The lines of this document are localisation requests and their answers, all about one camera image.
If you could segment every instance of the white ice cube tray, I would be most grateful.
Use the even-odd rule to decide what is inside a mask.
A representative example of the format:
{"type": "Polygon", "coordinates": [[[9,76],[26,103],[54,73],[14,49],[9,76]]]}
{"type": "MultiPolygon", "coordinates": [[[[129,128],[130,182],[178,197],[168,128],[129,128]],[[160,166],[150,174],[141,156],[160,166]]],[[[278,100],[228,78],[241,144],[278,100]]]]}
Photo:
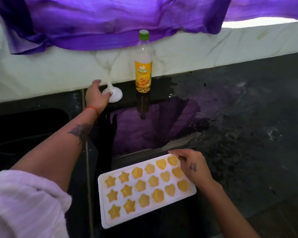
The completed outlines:
{"type": "Polygon", "coordinates": [[[160,156],[160,157],[157,157],[157,158],[154,158],[151,160],[147,160],[147,161],[144,161],[144,162],[141,162],[138,164],[133,164],[133,165],[130,165],[130,166],[127,166],[124,168],[116,169],[116,170],[101,174],[98,177],[100,214],[101,214],[101,221],[102,221],[103,228],[107,229],[107,228],[113,227],[113,226],[123,223],[125,221],[131,220],[135,217],[146,214],[150,211],[159,209],[159,208],[166,206],[168,204],[171,204],[176,201],[182,200],[186,197],[192,196],[196,193],[196,187],[190,180],[188,180],[188,178],[184,174],[182,174],[181,178],[177,178],[173,175],[172,169],[180,167],[180,161],[177,160],[177,164],[175,166],[172,166],[171,164],[169,164],[169,162],[167,160],[167,158],[169,156],[171,156],[171,155],[170,154],[163,155],[163,156],[160,156]],[[158,168],[156,165],[156,161],[161,160],[161,159],[164,159],[167,162],[167,166],[164,170],[158,168]],[[154,173],[152,173],[150,175],[147,174],[147,172],[145,171],[145,167],[147,164],[152,164],[155,166],[154,173]],[[131,174],[132,170],[136,167],[142,168],[142,170],[143,170],[142,177],[138,178],[138,179],[134,179],[134,177],[131,174]],[[120,176],[123,171],[126,173],[129,173],[129,181],[121,183],[118,176],[120,176]],[[160,176],[161,173],[166,172],[166,171],[170,172],[169,182],[164,182],[160,176]],[[107,180],[109,176],[116,178],[116,180],[115,180],[115,186],[111,186],[111,187],[107,188],[107,184],[105,183],[105,180],[107,180]],[[159,178],[159,185],[154,188],[151,188],[148,183],[148,180],[151,176],[156,176],[159,178]],[[146,182],[146,189],[143,192],[138,192],[135,189],[135,184],[138,180],[143,180],[146,182]],[[181,180],[187,180],[188,190],[186,192],[179,190],[179,188],[177,186],[177,182],[181,181],[181,180]],[[121,192],[121,189],[125,186],[125,184],[127,184],[128,186],[132,186],[132,195],[124,198],[123,194],[121,192]],[[175,186],[174,196],[169,196],[165,191],[165,187],[170,184],[174,184],[174,186],[175,186]],[[112,202],[109,202],[107,194],[112,189],[114,191],[118,192],[117,200],[113,200],[112,202]],[[152,193],[154,192],[155,189],[160,189],[164,192],[164,200],[159,203],[156,203],[155,200],[152,198],[152,193]],[[150,197],[149,206],[144,207],[144,208],[142,208],[138,202],[138,200],[142,194],[146,194],[150,197]],[[128,199],[136,202],[135,211],[130,212],[129,214],[127,214],[124,209],[124,204],[127,202],[128,199]],[[108,214],[108,211],[111,209],[112,205],[114,205],[114,204],[116,206],[120,207],[120,212],[119,212],[120,216],[116,217],[114,219],[111,219],[110,215],[108,214]]]}

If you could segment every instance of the plastic bottle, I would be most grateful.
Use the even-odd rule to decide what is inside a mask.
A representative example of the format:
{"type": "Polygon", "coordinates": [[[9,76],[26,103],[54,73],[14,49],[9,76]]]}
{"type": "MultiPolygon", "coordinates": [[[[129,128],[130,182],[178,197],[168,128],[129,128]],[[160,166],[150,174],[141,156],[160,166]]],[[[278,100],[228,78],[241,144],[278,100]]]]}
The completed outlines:
{"type": "Polygon", "coordinates": [[[151,88],[152,48],[147,30],[139,31],[139,42],[135,47],[136,89],[147,93],[151,88]]]}

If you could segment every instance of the red thread bracelet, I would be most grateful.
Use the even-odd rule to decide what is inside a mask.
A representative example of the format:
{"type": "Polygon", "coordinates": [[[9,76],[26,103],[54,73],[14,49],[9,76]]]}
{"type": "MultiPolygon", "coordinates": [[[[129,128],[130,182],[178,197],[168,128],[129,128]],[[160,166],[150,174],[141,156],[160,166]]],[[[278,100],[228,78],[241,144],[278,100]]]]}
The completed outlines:
{"type": "Polygon", "coordinates": [[[97,118],[95,120],[95,122],[96,122],[99,119],[99,112],[98,112],[97,108],[95,108],[94,106],[88,106],[88,107],[85,107],[84,110],[87,108],[93,108],[96,111],[96,113],[97,113],[97,118]]]}

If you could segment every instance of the hand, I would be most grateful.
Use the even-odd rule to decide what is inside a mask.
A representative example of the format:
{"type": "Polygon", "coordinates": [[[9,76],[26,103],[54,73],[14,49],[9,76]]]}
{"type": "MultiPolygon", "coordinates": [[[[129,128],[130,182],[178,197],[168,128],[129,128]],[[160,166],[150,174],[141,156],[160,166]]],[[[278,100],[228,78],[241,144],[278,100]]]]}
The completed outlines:
{"type": "Polygon", "coordinates": [[[183,173],[202,192],[217,183],[213,180],[205,157],[201,152],[185,148],[170,150],[169,153],[179,156],[183,173]]]}
{"type": "Polygon", "coordinates": [[[109,98],[112,95],[112,92],[108,92],[104,95],[99,91],[101,80],[94,80],[91,86],[88,87],[86,91],[86,107],[93,106],[97,108],[98,112],[101,113],[106,108],[109,98]]]}

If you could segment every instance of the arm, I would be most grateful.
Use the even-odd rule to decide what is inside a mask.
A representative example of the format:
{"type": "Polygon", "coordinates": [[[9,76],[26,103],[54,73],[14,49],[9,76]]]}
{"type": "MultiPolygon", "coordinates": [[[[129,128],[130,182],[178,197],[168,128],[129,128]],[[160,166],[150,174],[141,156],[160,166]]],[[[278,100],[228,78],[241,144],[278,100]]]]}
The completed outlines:
{"type": "MultiPolygon", "coordinates": [[[[111,96],[99,91],[100,80],[93,81],[86,92],[86,105],[101,113],[111,96]]],[[[97,112],[87,108],[49,138],[44,140],[11,169],[21,170],[54,181],[67,191],[73,168],[97,119],[97,112]]]]}
{"type": "Polygon", "coordinates": [[[179,156],[183,173],[210,202],[225,238],[259,238],[256,231],[226,195],[222,185],[213,180],[201,152],[192,149],[176,149],[169,153],[179,156]]]}

